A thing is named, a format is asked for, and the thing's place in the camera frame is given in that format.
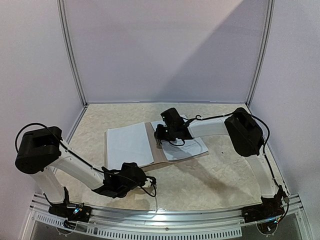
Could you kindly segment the aluminium front rail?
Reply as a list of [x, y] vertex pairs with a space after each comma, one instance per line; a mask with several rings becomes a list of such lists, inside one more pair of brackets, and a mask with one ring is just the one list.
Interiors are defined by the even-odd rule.
[[129, 210], [92, 206], [91, 224], [115, 223], [137, 226], [243, 225], [239, 207], [199, 211]]

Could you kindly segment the brown paper folder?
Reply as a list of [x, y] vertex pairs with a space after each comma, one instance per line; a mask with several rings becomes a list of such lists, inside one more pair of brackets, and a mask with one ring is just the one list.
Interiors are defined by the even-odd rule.
[[123, 163], [136, 163], [146, 170], [156, 165], [174, 164], [209, 154], [199, 137], [185, 141], [178, 139], [173, 145], [163, 142], [157, 146], [154, 132], [157, 125], [162, 123], [158, 120], [108, 129], [104, 133], [107, 168], [119, 170]]

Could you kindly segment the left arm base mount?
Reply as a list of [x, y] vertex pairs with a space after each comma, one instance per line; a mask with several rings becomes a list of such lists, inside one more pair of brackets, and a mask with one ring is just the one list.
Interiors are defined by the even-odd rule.
[[66, 218], [68, 221], [79, 221], [88, 223], [93, 208], [85, 205], [83, 202], [81, 203], [72, 203], [69, 199], [69, 191], [64, 186], [64, 199], [62, 203], [52, 203], [48, 200], [47, 197], [46, 200], [50, 204], [48, 212], [52, 215]]

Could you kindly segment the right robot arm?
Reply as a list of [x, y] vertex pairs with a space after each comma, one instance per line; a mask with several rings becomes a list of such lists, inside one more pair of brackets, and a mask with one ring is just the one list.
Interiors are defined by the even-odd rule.
[[158, 124], [154, 138], [158, 145], [173, 144], [176, 140], [187, 140], [206, 136], [229, 136], [234, 150], [250, 165], [259, 184], [261, 198], [266, 200], [259, 206], [262, 218], [269, 218], [278, 210], [278, 203], [288, 204], [290, 199], [283, 186], [276, 180], [266, 153], [267, 139], [260, 127], [261, 120], [238, 107], [231, 113], [203, 118], [197, 115], [186, 119], [172, 107], [161, 113], [163, 124]]

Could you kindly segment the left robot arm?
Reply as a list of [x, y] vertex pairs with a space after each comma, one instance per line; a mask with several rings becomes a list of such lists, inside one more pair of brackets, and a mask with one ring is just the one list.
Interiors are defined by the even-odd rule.
[[33, 178], [47, 201], [63, 217], [74, 213], [74, 205], [68, 201], [68, 191], [58, 181], [53, 168], [67, 173], [101, 196], [124, 198], [136, 188], [153, 198], [157, 195], [156, 178], [147, 176], [135, 162], [125, 162], [119, 170], [94, 165], [69, 147], [57, 126], [29, 123], [19, 130], [14, 145], [16, 168]]

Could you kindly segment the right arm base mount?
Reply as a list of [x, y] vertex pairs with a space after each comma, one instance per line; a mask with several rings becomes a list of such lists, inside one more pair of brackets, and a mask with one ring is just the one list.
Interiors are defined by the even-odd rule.
[[280, 201], [267, 200], [261, 204], [246, 206], [241, 208], [241, 216], [245, 223], [258, 222], [262, 220], [271, 220], [276, 217], [284, 217], [288, 212], [290, 204]]

